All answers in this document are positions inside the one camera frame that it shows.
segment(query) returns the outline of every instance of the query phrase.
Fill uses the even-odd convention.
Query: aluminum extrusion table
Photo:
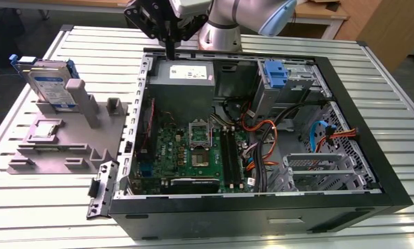
[[[196,49],[196,38],[184,42],[182,48]],[[158,46],[138,30],[75,26],[59,32],[44,58],[73,59],[85,88],[97,101],[107,97],[128,101],[136,94],[144,47]],[[242,47],[245,52],[330,59],[414,201],[414,104],[369,48],[352,41],[249,35],[242,35]],[[0,126],[0,247],[414,248],[414,206],[368,219],[337,233],[133,241],[112,219],[85,220],[92,175],[9,175],[5,172],[35,120],[35,100],[27,85]]]

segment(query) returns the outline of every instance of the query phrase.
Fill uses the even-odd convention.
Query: hard drive label
[[[60,77],[35,77],[44,98],[56,108],[73,108],[76,102],[65,90],[65,82]]]

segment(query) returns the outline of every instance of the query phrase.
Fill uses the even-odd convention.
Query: blue drive bay latch
[[[289,79],[289,71],[285,69],[281,61],[265,60],[265,74],[269,78],[272,88],[282,88]]]

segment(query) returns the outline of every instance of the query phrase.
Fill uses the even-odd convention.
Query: green motherboard
[[[236,139],[236,149],[246,141],[246,133],[236,131],[232,133]],[[137,194],[162,194],[162,186],[174,178],[214,178],[218,179],[218,193],[246,192],[244,184],[238,186],[225,185],[222,155],[221,155],[221,130],[210,129],[209,136],[205,130],[193,130],[193,137],[200,141],[210,137],[210,147],[190,148],[188,128],[161,128],[157,134],[156,159],[154,162],[140,162],[138,169],[141,177],[133,182],[140,189]],[[242,175],[241,159],[236,158]]]

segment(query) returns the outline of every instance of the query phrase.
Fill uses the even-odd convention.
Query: ram slot
[[[229,159],[229,165],[232,169],[232,179],[234,186],[241,183],[241,167],[238,164],[238,152],[237,152],[237,144],[234,139],[234,133],[228,132],[226,133],[226,143],[228,143],[228,159]]]
[[[221,131],[221,157],[222,157],[222,170],[224,170],[224,184],[228,186],[233,183],[233,173],[229,165],[228,143],[226,143],[228,131]]]

